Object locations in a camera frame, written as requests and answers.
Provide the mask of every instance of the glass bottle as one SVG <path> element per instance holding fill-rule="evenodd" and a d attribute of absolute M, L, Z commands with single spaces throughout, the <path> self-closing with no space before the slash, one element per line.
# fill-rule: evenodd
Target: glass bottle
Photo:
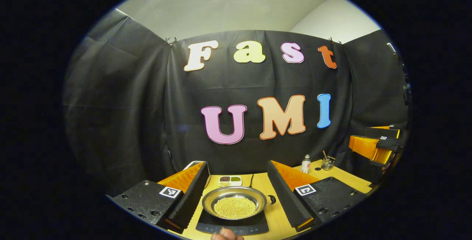
<path fill-rule="evenodd" d="M 309 169 L 310 169 L 310 163 L 312 161 L 310 161 L 310 156 L 307 154 L 305 155 L 305 159 L 303 159 L 302 161 L 302 172 L 303 173 L 308 173 Z"/>

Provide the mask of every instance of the human hand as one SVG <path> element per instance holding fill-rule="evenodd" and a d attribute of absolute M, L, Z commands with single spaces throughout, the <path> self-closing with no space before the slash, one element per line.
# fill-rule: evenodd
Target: human hand
<path fill-rule="evenodd" d="M 213 233 L 211 240 L 244 240 L 244 237 L 235 235 L 235 233 L 229 229 L 221 228 L 219 234 Z"/>

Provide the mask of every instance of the orange panel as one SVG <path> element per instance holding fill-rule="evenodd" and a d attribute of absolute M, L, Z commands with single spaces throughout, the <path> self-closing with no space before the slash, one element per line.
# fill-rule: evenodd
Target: orange panel
<path fill-rule="evenodd" d="M 363 138 L 361 136 L 351 136 L 349 148 L 356 153 L 369 158 L 371 161 L 386 164 L 392 155 L 392 150 L 379 149 L 376 147 L 378 139 Z"/>
<path fill-rule="evenodd" d="M 300 170 L 293 169 L 290 166 L 286 166 L 276 161 L 271 162 L 274 164 L 278 173 L 282 176 L 285 183 L 287 183 L 290 190 L 294 191 L 296 187 L 308 185 L 320 181 L 318 178 L 311 176 L 309 174 L 303 173 Z"/>
<path fill-rule="evenodd" d="M 390 129 L 390 126 L 371 127 L 373 129 Z"/>
<path fill-rule="evenodd" d="M 190 184 L 194 180 L 195 175 L 198 173 L 200 168 L 202 168 L 203 164 L 203 162 L 196 164 L 195 166 L 173 174 L 157 183 L 170 188 L 182 190 L 182 192 L 185 194 Z"/>

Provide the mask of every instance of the yellow letter a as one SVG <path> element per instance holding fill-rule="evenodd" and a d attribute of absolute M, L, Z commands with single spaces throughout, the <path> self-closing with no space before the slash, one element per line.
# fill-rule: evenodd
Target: yellow letter a
<path fill-rule="evenodd" d="M 236 49 L 238 49 L 238 51 L 236 51 L 233 56 L 236 62 L 247 63 L 252 61 L 254 63 L 261 63 L 265 60 L 265 56 L 263 55 L 263 46 L 259 42 L 240 42 L 236 45 Z"/>

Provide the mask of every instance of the letter m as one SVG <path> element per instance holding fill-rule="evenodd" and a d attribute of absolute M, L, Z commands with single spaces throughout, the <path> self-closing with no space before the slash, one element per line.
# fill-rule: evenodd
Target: letter m
<path fill-rule="evenodd" d="M 261 139 L 275 138 L 277 133 L 274 131 L 275 124 L 278 132 L 283 135 L 287 131 L 288 124 L 290 129 L 288 134 L 297 134 L 305 131 L 303 124 L 303 95 L 294 95 L 288 100 L 287 108 L 283 111 L 282 107 L 274 97 L 265 97 L 257 101 L 258 106 L 263 109 L 264 131 L 261 133 Z"/>

